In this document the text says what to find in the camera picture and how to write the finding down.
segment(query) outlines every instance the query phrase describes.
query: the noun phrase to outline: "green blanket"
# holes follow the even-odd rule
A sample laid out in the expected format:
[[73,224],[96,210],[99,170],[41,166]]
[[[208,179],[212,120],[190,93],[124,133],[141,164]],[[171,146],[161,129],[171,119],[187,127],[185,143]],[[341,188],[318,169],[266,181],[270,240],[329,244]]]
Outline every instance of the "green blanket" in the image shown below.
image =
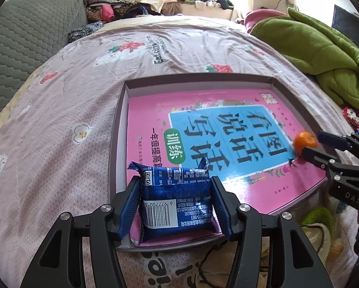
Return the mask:
[[289,16],[260,21],[251,34],[305,74],[315,75],[338,105],[359,109],[359,48],[339,31],[292,8]]

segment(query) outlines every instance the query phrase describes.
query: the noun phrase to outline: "blue snack package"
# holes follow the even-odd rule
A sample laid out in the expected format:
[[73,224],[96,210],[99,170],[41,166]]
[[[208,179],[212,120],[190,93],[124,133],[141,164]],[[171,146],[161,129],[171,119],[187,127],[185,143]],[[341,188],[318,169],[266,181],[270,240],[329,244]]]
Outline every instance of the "blue snack package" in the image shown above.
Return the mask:
[[204,182],[210,179],[205,157],[202,157],[198,168],[148,167],[136,162],[131,162],[128,169],[139,172],[143,185]]
[[211,181],[141,185],[141,241],[195,230],[218,232],[213,223]]

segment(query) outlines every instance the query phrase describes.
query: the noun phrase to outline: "gray quilted headboard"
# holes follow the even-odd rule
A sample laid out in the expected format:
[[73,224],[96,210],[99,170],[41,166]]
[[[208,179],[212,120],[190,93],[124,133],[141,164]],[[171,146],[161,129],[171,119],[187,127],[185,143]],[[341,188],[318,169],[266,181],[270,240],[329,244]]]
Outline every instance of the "gray quilted headboard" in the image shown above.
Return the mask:
[[0,8],[0,112],[30,74],[87,24],[83,0],[9,0]]

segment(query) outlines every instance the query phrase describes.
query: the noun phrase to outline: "tangerine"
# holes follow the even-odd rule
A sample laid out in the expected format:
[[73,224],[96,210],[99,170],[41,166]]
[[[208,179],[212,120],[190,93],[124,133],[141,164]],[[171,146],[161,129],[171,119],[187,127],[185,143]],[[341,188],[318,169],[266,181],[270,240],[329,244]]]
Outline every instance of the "tangerine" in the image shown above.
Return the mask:
[[310,132],[303,131],[296,135],[294,138],[294,151],[298,156],[301,156],[302,149],[304,149],[306,146],[316,148],[318,145],[318,141],[315,138],[314,135],[312,135]]

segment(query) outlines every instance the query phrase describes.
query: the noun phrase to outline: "silver bolt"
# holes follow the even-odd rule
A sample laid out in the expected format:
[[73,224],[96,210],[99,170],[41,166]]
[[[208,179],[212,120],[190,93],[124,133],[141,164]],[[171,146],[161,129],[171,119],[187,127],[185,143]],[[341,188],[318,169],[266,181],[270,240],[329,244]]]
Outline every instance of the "silver bolt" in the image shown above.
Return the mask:
[[111,205],[106,204],[101,207],[102,212],[109,212],[111,210]]
[[60,215],[62,221],[66,221],[70,217],[70,213],[64,212]]
[[290,220],[293,216],[291,213],[289,212],[283,212],[282,213],[282,217],[285,219],[285,220]]
[[239,205],[239,209],[243,212],[248,212],[250,210],[250,206],[247,204],[241,204]]

